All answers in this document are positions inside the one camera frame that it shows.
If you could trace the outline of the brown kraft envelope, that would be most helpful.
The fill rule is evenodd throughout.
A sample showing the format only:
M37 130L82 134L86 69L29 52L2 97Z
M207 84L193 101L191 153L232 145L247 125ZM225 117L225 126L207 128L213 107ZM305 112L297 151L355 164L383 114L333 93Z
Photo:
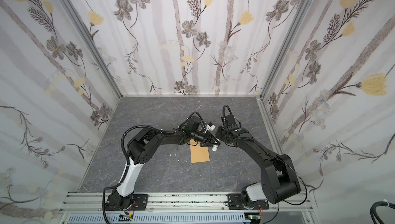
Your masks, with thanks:
M193 139L190 140L191 163L209 162L209 150Z

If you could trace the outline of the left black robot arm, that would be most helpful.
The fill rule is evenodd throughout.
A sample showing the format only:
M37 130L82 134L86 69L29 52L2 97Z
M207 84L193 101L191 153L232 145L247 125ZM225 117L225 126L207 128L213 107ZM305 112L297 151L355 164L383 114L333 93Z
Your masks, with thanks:
M190 145L217 149L220 141L211 131L212 123L205 123L200 116L187 118L177 128L162 130L148 125L138 125L128 129L121 137L121 149L127 162L120 181L103 190L104 210L125 210L135 202L134 192L138 176L161 145Z

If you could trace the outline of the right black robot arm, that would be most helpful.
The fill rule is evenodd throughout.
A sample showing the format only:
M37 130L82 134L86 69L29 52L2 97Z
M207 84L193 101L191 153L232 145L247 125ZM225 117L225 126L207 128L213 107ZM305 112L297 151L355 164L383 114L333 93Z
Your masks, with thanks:
M279 155L258 142L234 115L222 117L216 138L247 153L260 167L261 182L246 186L242 193L247 203L284 201L301 191L298 176L289 156Z

